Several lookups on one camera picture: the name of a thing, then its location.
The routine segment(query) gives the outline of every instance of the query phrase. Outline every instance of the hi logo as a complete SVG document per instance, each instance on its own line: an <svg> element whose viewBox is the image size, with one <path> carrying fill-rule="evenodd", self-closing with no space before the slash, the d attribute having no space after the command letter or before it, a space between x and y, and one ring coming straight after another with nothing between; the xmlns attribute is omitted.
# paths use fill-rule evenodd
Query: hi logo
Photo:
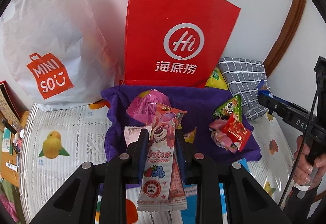
<svg viewBox="0 0 326 224"><path fill-rule="evenodd" d="M182 23L171 28L165 35L165 52L174 59L186 60L197 56L203 49L203 31L192 23Z"/></svg>
<svg viewBox="0 0 326 224"><path fill-rule="evenodd" d="M33 53L29 57L32 62L27 65L27 68L34 75L43 99L48 99L74 87L65 66L52 53L42 57Z"/></svg>

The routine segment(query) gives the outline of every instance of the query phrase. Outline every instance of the bed sheet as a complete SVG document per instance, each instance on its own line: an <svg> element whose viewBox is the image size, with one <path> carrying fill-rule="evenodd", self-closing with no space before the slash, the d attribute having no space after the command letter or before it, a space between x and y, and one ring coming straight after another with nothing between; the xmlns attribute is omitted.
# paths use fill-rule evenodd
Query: bed sheet
<svg viewBox="0 0 326 224"><path fill-rule="evenodd" d="M248 162L248 168L252 176L278 203L291 173L293 155L275 117L269 120L267 114L264 114L249 123L255 128L252 134L260 147L262 159Z"/></svg>
<svg viewBox="0 0 326 224"><path fill-rule="evenodd" d="M104 137L111 125L106 117L108 108L91 108L87 105L42 112L36 105L33 106L26 125L20 161L20 196L27 223L83 162L106 162ZM250 121L250 124L255 128L253 136L261 148L262 159L248 162L249 170L278 202L291 172L291 151L275 118L270 121L263 115ZM47 158L42 156L41 151L53 131L60 133L61 146L66 152L55 158ZM139 190L129 189L127 199L136 204L138 193ZM138 221L135 223L182 223L180 212L137 214Z"/></svg>

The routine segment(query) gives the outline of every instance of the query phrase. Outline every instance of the haidilao logo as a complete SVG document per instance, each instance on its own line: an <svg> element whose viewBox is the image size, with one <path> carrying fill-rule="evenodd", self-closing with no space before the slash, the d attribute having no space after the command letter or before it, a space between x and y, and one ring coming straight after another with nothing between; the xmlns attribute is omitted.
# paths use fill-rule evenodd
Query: haidilao logo
<svg viewBox="0 0 326 224"><path fill-rule="evenodd" d="M187 60L197 56L204 46L204 33L192 23L182 23L171 28L165 35L165 52L174 59Z"/></svg>

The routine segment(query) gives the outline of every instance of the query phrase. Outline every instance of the lotso bear image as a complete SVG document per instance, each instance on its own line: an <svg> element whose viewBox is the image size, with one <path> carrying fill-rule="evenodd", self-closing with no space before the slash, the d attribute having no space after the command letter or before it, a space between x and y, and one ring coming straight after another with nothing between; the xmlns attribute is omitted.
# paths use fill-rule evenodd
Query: lotso bear image
<svg viewBox="0 0 326 224"><path fill-rule="evenodd" d="M156 116L153 120L153 128L151 138L149 140L148 147L150 148L155 142L155 146L159 149L165 145L170 148L174 147L174 126L171 124L171 120L176 117L174 113L167 113L160 117L162 124L159 125L159 118Z"/></svg>

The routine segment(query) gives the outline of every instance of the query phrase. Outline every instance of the red candy wrapper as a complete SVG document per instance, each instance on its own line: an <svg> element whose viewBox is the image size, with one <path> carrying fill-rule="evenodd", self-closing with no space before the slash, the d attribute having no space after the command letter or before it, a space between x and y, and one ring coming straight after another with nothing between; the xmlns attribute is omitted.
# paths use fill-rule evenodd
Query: red candy wrapper
<svg viewBox="0 0 326 224"><path fill-rule="evenodd" d="M211 131L211 138L218 147L229 150L232 153L237 152L237 147L234 145L232 140L228 135L222 132L222 128L226 125L228 121L224 119L216 119L211 124L209 124L209 130Z"/></svg>
<svg viewBox="0 0 326 224"><path fill-rule="evenodd" d="M234 115L229 117L228 122L222 128L222 132L227 134L239 151L243 150L251 135L251 131L246 129Z"/></svg>
<svg viewBox="0 0 326 224"><path fill-rule="evenodd" d="M157 104L138 197L139 211L187 209L176 154L175 128L185 111Z"/></svg>

